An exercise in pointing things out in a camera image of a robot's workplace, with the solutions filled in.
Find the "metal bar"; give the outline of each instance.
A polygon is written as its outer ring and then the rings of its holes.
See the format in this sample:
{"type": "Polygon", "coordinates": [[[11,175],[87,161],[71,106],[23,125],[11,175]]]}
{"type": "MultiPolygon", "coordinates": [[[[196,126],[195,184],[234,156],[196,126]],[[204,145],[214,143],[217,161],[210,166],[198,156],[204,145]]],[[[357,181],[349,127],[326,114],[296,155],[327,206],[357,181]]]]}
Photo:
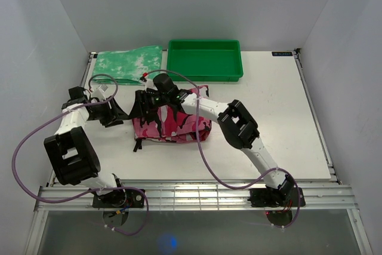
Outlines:
{"type": "MultiPolygon", "coordinates": [[[[231,190],[221,185],[211,184],[147,184],[141,183],[134,187],[146,190],[150,210],[181,211],[181,210],[264,210],[252,208],[248,202],[249,190],[231,190]]],[[[263,188],[264,184],[253,188],[263,188]]],[[[357,208],[354,194],[348,185],[307,184],[303,188],[306,206],[303,209],[353,209],[357,208]]],[[[82,187],[41,188],[39,195],[49,199],[62,199],[85,191],[82,187]]],[[[93,195],[62,204],[45,204],[39,202],[37,210],[94,210],[91,207],[93,195]]]]}
{"type": "Polygon", "coordinates": [[[370,255],[372,254],[371,246],[366,235],[365,229],[359,216],[358,209],[348,209],[347,213],[349,215],[350,223],[352,224],[353,232],[356,237],[359,251],[361,255],[370,255]]]}
{"type": "Polygon", "coordinates": [[[35,255],[40,247],[42,234],[44,233],[49,211],[36,211],[33,215],[32,225],[29,231],[25,255],[35,255]]]}
{"type": "Polygon", "coordinates": [[[86,65],[86,68],[85,68],[85,72],[84,72],[84,75],[82,76],[82,79],[81,79],[81,82],[79,84],[80,87],[85,87],[85,84],[86,84],[86,78],[88,77],[88,73],[89,73],[89,70],[90,70],[90,66],[92,64],[93,61],[96,61],[97,58],[94,58],[94,55],[96,55],[97,53],[95,52],[92,52],[89,54],[89,59],[88,59],[88,63],[86,65]]]}
{"type": "Polygon", "coordinates": [[[302,68],[301,61],[300,61],[300,56],[295,51],[293,51],[292,53],[293,53],[293,56],[294,56],[294,59],[295,59],[296,65],[297,65],[298,72],[300,74],[301,82],[303,83],[306,99],[309,102],[310,111],[312,113],[313,119],[314,119],[315,124],[316,124],[318,137],[320,139],[322,149],[324,150],[326,161],[328,162],[328,164],[333,164],[332,159],[331,159],[330,154],[329,154],[328,147],[326,146],[326,141],[324,139],[324,135],[322,134],[320,124],[318,123],[316,111],[315,111],[315,108],[313,107],[313,102],[312,102],[312,99],[310,98],[308,87],[306,85],[306,81],[305,81],[305,77],[304,77],[304,73],[303,73],[303,68],[302,68]]]}

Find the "green cloth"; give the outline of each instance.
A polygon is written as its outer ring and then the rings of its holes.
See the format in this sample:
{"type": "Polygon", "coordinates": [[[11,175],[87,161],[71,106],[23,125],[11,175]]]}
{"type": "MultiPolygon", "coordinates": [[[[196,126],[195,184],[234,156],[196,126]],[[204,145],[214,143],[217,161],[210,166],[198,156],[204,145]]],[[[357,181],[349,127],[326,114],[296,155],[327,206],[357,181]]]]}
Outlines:
{"type": "MultiPolygon", "coordinates": [[[[151,70],[160,69],[162,64],[162,47],[146,46],[129,51],[104,51],[99,52],[93,75],[108,74],[114,77],[121,85],[141,85],[139,78],[151,70]]],[[[152,73],[152,79],[158,73],[152,73]]],[[[107,77],[99,76],[94,79],[101,84],[111,84],[107,77]]]]}

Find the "pink camouflage bag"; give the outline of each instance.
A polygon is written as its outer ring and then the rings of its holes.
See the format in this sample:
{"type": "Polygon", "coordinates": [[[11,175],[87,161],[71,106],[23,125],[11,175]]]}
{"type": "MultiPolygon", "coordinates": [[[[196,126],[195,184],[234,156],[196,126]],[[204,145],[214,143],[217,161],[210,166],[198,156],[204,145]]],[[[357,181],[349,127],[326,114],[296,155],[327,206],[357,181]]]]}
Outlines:
{"type": "MultiPolygon", "coordinates": [[[[199,86],[202,97],[208,97],[208,86],[199,86]]],[[[212,122],[209,119],[199,117],[198,130],[201,141],[206,140],[211,131],[212,122]]],[[[142,149],[142,140],[154,140],[157,142],[189,143],[196,141],[196,115],[187,115],[182,112],[174,113],[169,106],[158,109],[158,117],[149,124],[143,118],[134,118],[135,131],[134,152],[142,149]]]]}

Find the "white tabletop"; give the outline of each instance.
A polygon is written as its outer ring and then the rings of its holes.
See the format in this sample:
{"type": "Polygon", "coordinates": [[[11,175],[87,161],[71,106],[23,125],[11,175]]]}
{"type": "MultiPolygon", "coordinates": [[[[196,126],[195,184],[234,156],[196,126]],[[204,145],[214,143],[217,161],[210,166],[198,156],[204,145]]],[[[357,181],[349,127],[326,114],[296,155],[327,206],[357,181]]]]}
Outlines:
{"type": "MultiPolygon", "coordinates": [[[[325,155],[293,57],[273,57],[271,52],[242,52],[244,76],[239,82],[207,83],[210,98],[218,102],[240,100],[259,125],[264,145],[279,164],[298,180],[329,179],[325,155]]],[[[162,67],[166,67],[163,53],[162,67]]],[[[88,78],[95,61],[92,61],[88,78]]],[[[191,88],[179,84],[180,88],[191,88]]],[[[113,92],[109,85],[107,94],[113,92]]],[[[134,103],[139,86],[120,86],[116,101],[126,113],[134,103]]],[[[134,130],[130,121],[104,128],[98,121],[87,122],[85,131],[103,171],[131,180],[209,180],[212,176],[201,160],[196,143],[157,143],[146,140],[133,152],[134,130]]],[[[258,171],[240,151],[224,139],[213,123],[205,156],[221,179],[254,179],[258,171]]]]}

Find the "green plastic tray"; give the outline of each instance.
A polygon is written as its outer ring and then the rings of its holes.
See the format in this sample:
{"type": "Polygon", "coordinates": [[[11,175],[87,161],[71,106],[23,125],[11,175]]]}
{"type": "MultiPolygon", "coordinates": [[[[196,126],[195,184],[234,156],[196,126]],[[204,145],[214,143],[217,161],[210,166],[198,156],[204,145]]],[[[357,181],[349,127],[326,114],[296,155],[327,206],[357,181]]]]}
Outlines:
{"type": "MultiPolygon", "coordinates": [[[[192,81],[237,82],[243,76],[237,40],[171,40],[167,69],[192,81]]],[[[170,74],[174,81],[185,81],[170,74]]]]}

